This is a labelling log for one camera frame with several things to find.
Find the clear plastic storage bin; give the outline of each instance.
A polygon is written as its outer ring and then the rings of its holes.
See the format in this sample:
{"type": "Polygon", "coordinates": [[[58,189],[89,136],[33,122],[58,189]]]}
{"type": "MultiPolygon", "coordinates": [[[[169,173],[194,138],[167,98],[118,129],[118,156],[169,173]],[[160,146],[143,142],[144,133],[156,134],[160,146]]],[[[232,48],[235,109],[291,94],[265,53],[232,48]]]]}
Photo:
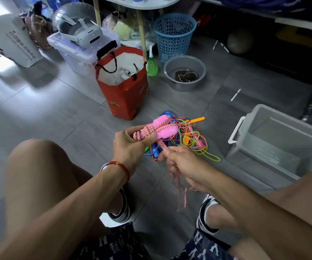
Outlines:
{"type": "Polygon", "coordinates": [[[77,46],[70,40],[63,38],[59,32],[50,35],[47,40],[50,45],[59,51],[73,71],[96,81],[97,51],[113,40],[116,40],[118,47],[121,46],[118,34],[104,28],[102,28],[102,31],[102,38],[93,42],[88,49],[77,46]]]}
{"type": "Polygon", "coordinates": [[[228,143],[228,162],[274,188],[312,171],[312,126],[266,105],[241,117],[228,143]]]}

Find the foot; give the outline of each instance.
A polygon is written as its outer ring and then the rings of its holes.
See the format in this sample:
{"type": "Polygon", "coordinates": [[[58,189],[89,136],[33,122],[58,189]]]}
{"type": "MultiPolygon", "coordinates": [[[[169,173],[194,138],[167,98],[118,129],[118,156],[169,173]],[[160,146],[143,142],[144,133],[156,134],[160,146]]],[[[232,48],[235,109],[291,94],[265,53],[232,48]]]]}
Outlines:
{"type": "Polygon", "coordinates": [[[206,224],[207,211],[210,206],[215,205],[215,204],[220,204],[220,203],[213,196],[211,196],[210,194],[207,194],[207,196],[204,198],[204,201],[200,207],[199,215],[196,221],[197,229],[200,229],[201,231],[209,235],[214,235],[219,231],[219,229],[211,229],[206,224]]]}
{"type": "MultiPolygon", "coordinates": [[[[101,168],[101,171],[104,170],[109,164],[106,163],[102,166],[101,168]]],[[[126,197],[126,194],[123,190],[123,188],[121,188],[119,190],[121,196],[122,196],[122,207],[121,207],[121,210],[118,214],[109,214],[109,217],[117,222],[117,223],[125,223],[129,220],[130,216],[131,216],[131,210],[130,210],[130,207],[128,206],[128,203],[127,203],[127,197],[126,197]]]]}

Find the storage box lid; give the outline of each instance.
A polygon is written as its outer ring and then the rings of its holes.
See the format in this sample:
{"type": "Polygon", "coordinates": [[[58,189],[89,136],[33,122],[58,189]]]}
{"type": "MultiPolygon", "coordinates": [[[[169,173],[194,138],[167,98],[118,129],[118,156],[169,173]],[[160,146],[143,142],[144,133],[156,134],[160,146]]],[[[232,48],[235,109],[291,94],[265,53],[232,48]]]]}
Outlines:
{"type": "Polygon", "coordinates": [[[120,38],[118,34],[104,28],[102,28],[102,31],[103,36],[93,42],[90,48],[83,48],[72,43],[70,40],[62,37],[59,32],[50,35],[47,40],[55,49],[61,50],[69,56],[73,56],[87,64],[92,64],[97,61],[97,51],[110,41],[116,40],[117,46],[120,47],[120,38]]]}

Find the person's left hand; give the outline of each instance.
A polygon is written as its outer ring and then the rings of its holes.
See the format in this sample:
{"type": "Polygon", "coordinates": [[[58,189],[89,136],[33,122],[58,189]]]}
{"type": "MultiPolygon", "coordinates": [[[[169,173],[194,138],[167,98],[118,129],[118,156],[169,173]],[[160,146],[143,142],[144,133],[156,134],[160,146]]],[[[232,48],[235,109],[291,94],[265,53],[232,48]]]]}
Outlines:
{"type": "Polygon", "coordinates": [[[151,133],[141,141],[134,140],[133,133],[144,128],[144,125],[130,127],[115,134],[113,143],[113,161],[123,164],[131,176],[136,170],[136,165],[145,153],[145,148],[156,141],[157,134],[151,133]]]}

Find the white round table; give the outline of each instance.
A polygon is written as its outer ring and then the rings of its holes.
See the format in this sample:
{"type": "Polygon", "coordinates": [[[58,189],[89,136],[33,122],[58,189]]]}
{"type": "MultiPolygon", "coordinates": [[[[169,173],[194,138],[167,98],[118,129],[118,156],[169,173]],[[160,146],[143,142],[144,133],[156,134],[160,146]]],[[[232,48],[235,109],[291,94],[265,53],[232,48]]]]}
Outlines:
{"type": "MultiPolygon", "coordinates": [[[[147,49],[145,43],[145,34],[144,34],[144,19],[141,13],[141,10],[154,10],[159,9],[160,14],[162,15],[163,8],[171,6],[172,4],[177,3],[180,0],[144,0],[141,2],[134,2],[133,0],[106,0],[111,3],[116,3],[118,6],[124,6],[127,8],[136,9],[136,15],[139,26],[141,46],[143,47],[144,57],[147,59],[147,49]]],[[[99,12],[98,0],[93,0],[96,13],[96,21],[99,26],[102,26],[101,14],[99,12]]]]}

